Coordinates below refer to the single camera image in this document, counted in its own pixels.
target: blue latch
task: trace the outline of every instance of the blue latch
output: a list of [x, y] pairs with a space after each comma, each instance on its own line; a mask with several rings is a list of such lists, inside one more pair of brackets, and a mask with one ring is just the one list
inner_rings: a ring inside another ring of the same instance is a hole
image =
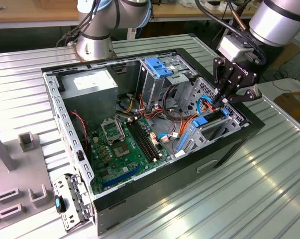
[[203, 116], [197, 117], [193, 120], [193, 124], [196, 128], [198, 128], [198, 127], [200, 127], [200, 126], [202, 126], [203, 124], [206, 124], [206, 123], [208, 123], [208, 121]]
[[163, 62], [161, 62], [157, 57], [146, 58], [145, 63], [151, 68], [153, 73], [158, 77], [166, 77], [173, 75], [172, 71], [169, 71]]
[[221, 111], [225, 115], [225, 117], [227, 117], [229, 115], [229, 111], [227, 109], [222, 108]]

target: blue drive bracket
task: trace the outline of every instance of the blue drive bracket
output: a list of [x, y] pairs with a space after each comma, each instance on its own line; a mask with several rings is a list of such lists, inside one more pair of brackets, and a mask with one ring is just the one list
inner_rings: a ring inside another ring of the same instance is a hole
[[158, 77], [166, 77], [173, 75], [172, 71], [169, 71], [163, 62], [161, 62], [157, 57], [152, 58], [146, 58], [145, 63], [148, 65], [148, 67], [151, 68], [153, 73]]

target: yellow wire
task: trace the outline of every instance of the yellow wire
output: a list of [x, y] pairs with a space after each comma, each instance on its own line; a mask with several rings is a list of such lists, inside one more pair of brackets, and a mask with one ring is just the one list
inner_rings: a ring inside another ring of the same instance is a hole
[[126, 110], [126, 111], [123, 111], [123, 113], [129, 113], [130, 111], [131, 111], [131, 109], [132, 109], [132, 105], [133, 105], [133, 101], [134, 101], [134, 98], [131, 98], [131, 101], [130, 101], [130, 106], [129, 106], [129, 108]]

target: wooden workbench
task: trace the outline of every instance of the wooden workbench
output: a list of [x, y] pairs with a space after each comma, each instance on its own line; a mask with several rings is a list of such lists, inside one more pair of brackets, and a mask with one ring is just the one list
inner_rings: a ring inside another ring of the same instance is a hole
[[[78, 24], [77, 9], [51, 10], [42, 9], [39, 0], [0, 0], [0, 28], [65, 26]], [[255, 8], [246, 9], [242, 18], [251, 18]], [[197, 8], [186, 8], [181, 4], [153, 5], [154, 21], [191, 21], [207, 20], [208, 17]], [[221, 17], [223, 12], [213, 11]], [[225, 19], [232, 18], [231, 13]]]

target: pcie slot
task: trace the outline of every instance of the pcie slot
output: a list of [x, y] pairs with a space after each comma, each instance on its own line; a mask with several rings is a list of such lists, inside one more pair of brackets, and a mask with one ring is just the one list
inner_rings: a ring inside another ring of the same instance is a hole
[[141, 148], [141, 150], [144, 153], [146, 160], [148, 162], [152, 162], [154, 159], [159, 158], [159, 154], [153, 147], [150, 140], [144, 134], [144, 132], [138, 122], [128, 123], [127, 128], [131, 132], [131, 134], [132, 134], [134, 140], [136, 141], [136, 143], [138, 144], [138, 146]]
[[131, 171], [129, 171], [129, 172], [125, 173], [125, 174], [122, 174], [121, 176], [118, 176], [118, 177], [116, 177], [116, 178], [113, 178], [113, 179], [111, 179], [110, 181], [107, 181], [107, 182], [103, 183], [103, 184], [102, 184], [102, 187], [103, 187], [103, 188], [106, 188], [106, 187], [108, 187], [108, 186], [112, 186], [113, 184], [118, 183], [118, 182], [122, 181], [123, 179], [126, 179], [126, 178], [128, 178], [128, 177], [131, 177], [131, 176], [133, 176], [134, 174], [136, 174], [140, 168], [141, 168], [141, 166], [139, 166], [139, 167], [137, 167], [137, 168], [134, 168], [134, 169], [132, 169]]

